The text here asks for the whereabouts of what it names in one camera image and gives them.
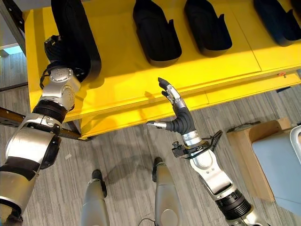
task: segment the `robotic hand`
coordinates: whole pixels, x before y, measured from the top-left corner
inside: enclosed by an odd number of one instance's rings
[[[200,175],[204,187],[224,214],[229,226],[270,226],[255,211],[242,193],[233,184],[228,175],[219,167],[212,152],[214,139],[209,144],[199,136],[193,118],[184,100],[176,89],[166,80],[159,78],[159,86],[165,91],[162,94],[171,102],[176,119],[173,121],[149,121],[147,125],[159,129],[178,132],[182,135],[184,145],[174,142],[175,157],[190,160],[192,168]]]
[[[6,162],[0,167],[0,225],[22,223],[21,215],[39,171],[56,159],[62,122],[73,108],[75,92],[80,88],[70,68],[53,68],[49,76],[38,104],[6,146]]]

